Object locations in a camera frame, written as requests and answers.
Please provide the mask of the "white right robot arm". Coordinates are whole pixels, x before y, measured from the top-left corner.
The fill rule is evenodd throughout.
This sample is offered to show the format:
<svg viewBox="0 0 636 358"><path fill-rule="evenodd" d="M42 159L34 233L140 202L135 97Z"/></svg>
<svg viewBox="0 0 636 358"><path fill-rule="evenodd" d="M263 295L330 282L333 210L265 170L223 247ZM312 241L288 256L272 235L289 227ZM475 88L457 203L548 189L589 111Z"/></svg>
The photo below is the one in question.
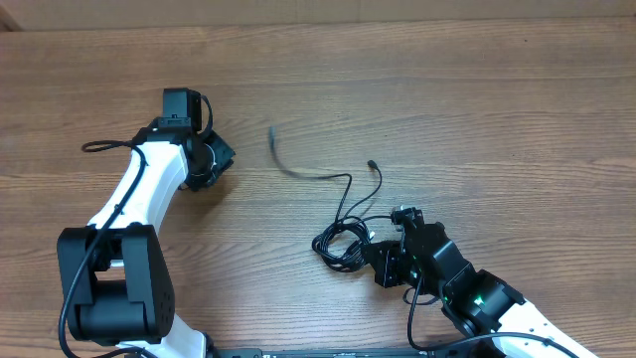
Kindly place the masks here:
<svg viewBox="0 0 636 358"><path fill-rule="evenodd" d="M466 355L480 344L504 357L592 357L594 354L558 329L519 291L486 270L476 270L439 224L403 224L402 238L363 247L363 257L382 287L413 288L407 338L428 356ZM418 300L429 295L464 337L423 346L413 340Z"/></svg>

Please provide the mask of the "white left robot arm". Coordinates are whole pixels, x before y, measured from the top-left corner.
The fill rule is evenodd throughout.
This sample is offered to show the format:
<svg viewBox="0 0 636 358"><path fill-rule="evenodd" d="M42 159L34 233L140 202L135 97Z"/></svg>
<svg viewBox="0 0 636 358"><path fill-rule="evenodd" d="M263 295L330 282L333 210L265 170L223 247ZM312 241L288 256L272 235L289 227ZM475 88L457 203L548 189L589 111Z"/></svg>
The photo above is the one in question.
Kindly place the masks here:
<svg viewBox="0 0 636 358"><path fill-rule="evenodd" d="M212 339L176 313L158 234L174 194L213 186L235 153L190 117L157 117L123 145L130 162L109 200L57 241L60 347L73 356L73 338L110 357L214 357Z"/></svg>

